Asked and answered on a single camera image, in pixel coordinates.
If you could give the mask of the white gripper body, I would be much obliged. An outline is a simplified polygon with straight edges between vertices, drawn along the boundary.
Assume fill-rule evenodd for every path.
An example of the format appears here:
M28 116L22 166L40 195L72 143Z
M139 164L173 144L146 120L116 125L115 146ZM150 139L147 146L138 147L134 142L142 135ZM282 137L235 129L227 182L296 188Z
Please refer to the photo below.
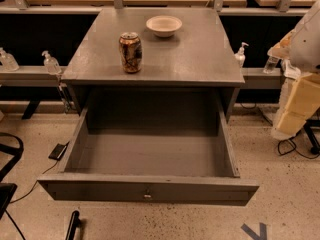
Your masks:
M286 140L296 134L296 115L287 109L293 83L293 79L286 78L281 87L279 108L274 116L271 129L271 136L277 140Z

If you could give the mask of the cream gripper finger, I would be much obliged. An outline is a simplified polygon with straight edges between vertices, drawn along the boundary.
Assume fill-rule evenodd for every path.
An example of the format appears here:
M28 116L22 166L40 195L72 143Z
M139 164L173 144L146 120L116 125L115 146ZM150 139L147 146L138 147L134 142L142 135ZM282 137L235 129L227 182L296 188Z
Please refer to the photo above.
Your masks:
M294 80L287 109L296 115L296 133L320 108L320 75L306 73Z

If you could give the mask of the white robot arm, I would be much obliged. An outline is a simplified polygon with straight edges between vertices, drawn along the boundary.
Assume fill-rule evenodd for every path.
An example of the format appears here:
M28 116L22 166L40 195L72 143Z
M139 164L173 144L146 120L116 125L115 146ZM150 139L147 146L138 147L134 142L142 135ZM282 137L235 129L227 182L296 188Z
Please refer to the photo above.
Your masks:
M286 140L320 108L320 1L268 54L281 60L285 77L271 135Z

